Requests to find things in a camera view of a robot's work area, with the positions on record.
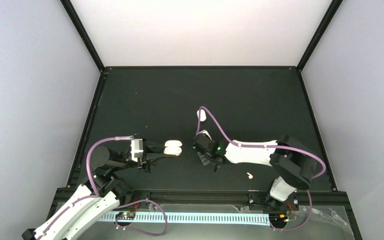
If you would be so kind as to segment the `beige small earbuds case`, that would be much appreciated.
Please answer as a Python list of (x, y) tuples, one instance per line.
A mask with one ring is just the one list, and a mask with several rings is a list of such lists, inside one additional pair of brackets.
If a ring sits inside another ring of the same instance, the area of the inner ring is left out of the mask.
[(168, 140), (164, 143), (163, 153), (165, 155), (179, 156), (182, 153), (182, 145), (180, 140)]

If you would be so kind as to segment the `white earbuds charging case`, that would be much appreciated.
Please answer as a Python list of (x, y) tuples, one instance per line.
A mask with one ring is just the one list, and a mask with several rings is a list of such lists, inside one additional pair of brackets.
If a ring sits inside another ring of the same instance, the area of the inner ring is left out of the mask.
[(206, 115), (206, 111), (204, 109), (199, 109), (197, 112), (197, 119), (199, 120), (199, 122), (205, 122), (207, 120), (207, 115)]

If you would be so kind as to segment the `white earbud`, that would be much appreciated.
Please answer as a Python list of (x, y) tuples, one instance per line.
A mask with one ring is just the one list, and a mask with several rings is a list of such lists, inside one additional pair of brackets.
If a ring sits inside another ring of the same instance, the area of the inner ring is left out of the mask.
[(251, 173), (247, 172), (246, 174), (250, 180), (253, 179), (254, 176)]

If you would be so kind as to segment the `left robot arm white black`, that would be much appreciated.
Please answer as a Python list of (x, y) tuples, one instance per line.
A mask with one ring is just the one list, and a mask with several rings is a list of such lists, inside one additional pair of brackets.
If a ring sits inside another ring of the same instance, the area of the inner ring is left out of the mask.
[(46, 222), (25, 230), (22, 239), (76, 240), (110, 211), (142, 203), (157, 206), (149, 198), (134, 200), (133, 188), (116, 172), (132, 168), (149, 172), (156, 161), (179, 156), (182, 145), (179, 140), (158, 144), (133, 135), (97, 141), (86, 155), (86, 181)]

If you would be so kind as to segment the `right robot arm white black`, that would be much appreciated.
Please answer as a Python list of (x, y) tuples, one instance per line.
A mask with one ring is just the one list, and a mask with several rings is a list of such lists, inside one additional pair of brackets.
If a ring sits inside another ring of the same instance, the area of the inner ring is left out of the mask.
[(200, 132), (193, 139), (192, 147), (204, 165), (215, 165), (215, 172), (224, 164), (272, 167), (278, 177), (273, 180), (264, 200), (273, 210), (279, 209), (297, 190), (307, 191), (312, 180), (318, 177), (317, 165), (322, 164), (316, 155), (302, 149), (298, 141), (287, 135), (268, 142), (243, 142), (216, 141)]

